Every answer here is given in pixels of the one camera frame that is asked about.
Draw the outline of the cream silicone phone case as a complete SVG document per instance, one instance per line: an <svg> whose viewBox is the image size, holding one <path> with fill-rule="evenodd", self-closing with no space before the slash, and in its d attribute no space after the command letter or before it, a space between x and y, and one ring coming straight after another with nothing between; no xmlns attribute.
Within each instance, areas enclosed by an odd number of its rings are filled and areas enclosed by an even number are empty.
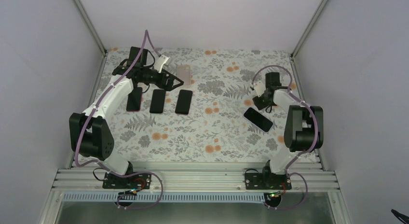
<svg viewBox="0 0 409 224"><path fill-rule="evenodd" d="M183 82L183 86L190 86L191 85L190 65L179 65L177 67L177 77Z"/></svg>

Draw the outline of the cased black phone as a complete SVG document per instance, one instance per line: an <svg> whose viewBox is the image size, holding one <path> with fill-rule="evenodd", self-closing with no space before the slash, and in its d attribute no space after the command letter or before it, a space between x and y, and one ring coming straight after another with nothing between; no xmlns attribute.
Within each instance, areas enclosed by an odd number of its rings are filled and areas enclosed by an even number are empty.
<svg viewBox="0 0 409 224"><path fill-rule="evenodd" d="M243 116L263 132L269 132L273 126L273 122L271 120L253 108L248 108L244 112Z"/></svg>
<svg viewBox="0 0 409 224"><path fill-rule="evenodd" d="M193 92L190 90L181 89L177 98L175 108L176 114L188 115L191 107L191 99Z"/></svg>
<svg viewBox="0 0 409 224"><path fill-rule="evenodd" d="M166 91L163 89L154 89L150 104L150 113L161 114L164 111L164 102Z"/></svg>

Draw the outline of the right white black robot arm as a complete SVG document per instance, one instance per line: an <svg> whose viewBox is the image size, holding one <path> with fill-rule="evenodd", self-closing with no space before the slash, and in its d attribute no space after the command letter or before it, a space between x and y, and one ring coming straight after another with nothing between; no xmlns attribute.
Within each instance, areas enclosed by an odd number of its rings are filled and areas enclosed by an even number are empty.
<svg viewBox="0 0 409 224"><path fill-rule="evenodd" d="M324 112L320 106L311 106L297 97L290 86L283 86L278 72L265 75L265 82L252 82L253 98L258 110L278 106L287 113L284 129L285 148L268 161L261 176L262 185L273 189L302 155L320 149L324 142Z"/></svg>

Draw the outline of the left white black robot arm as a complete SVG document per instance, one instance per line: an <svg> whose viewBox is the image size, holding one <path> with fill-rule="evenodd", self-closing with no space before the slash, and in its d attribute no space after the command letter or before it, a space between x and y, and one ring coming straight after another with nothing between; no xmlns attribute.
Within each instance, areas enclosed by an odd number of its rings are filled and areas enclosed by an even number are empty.
<svg viewBox="0 0 409 224"><path fill-rule="evenodd" d="M147 65L149 53L148 49L131 47L129 57L113 70L109 83L99 97L83 112L74 112L69 118L75 165L84 167L96 163L115 175L116 183L123 188L134 182L132 164L114 149L108 120L125 98L130 102L131 109L137 110L142 94L139 83L154 84L165 92L184 84L180 78L164 69L169 56L161 54Z"/></svg>

